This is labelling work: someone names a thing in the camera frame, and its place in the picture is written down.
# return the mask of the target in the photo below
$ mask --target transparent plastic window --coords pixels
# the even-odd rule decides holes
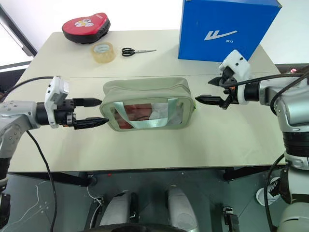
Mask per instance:
[[[183,120],[183,103],[178,103],[176,111],[169,115],[168,103],[149,103],[125,105],[127,117],[130,121],[144,121],[168,117],[167,125],[181,124]],[[116,109],[113,109],[114,117],[120,129],[132,129],[133,126],[125,121]]]

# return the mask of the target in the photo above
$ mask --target white bracket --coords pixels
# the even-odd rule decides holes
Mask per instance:
[[[233,77],[237,82],[246,81],[252,79],[251,68],[248,61],[237,51],[233,50],[219,66],[221,71],[224,71],[226,67],[233,70]],[[239,104],[247,104],[244,96],[245,85],[238,86],[237,99]]]
[[[55,120],[54,110],[57,105],[62,103],[69,94],[69,84],[60,79],[60,76],[54,76],[51,83],[48,85],[45,93],[44,106],[47,112],[48,122],[52,128],[58,128]]]

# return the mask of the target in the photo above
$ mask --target tape roll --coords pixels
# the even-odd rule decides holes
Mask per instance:
[[[109,42],[96,43],[91,47],[91,54],[98,63],[109,63],[115,59],[115,52]]]

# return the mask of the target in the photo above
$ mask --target scissor handle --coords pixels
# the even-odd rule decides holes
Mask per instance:
[[[129,47],[121,49],[123,57],[130,57],[135,54],[135,50]]]

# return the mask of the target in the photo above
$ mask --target bag handle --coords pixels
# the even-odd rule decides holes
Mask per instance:
[[[159,119],[150,119],[144,121],[130,121],[125,110],[124,103],[122,101],[114,102],[114,107],[119,113],[119,115],[131,126],[136,129],[144,129],[144,128],[154,128],[154,127],[164,127],[167,125],[170,117],[176,112],[177,107],[177,98],[169,98],[168,99],[168,117],[159,118]]]

